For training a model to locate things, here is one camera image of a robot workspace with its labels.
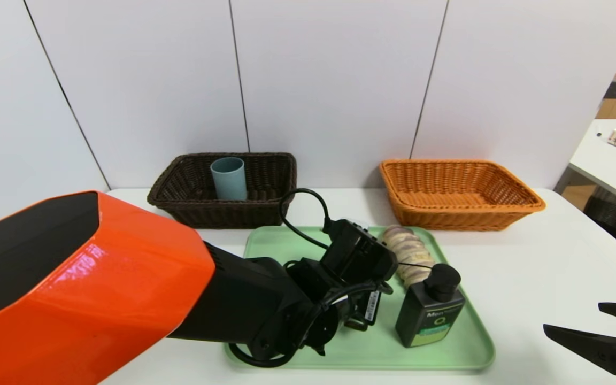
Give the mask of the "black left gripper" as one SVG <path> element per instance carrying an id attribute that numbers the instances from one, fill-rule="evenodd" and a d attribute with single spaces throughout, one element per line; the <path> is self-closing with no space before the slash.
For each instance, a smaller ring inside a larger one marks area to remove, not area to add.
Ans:
<path id="1" fill-rule="evenodd" d="M 381 292 L 364 291 L 349 296 L 349 314 L 344 316 L 344 327 L 360 332 L 373 326 L 379 310 Z"/>

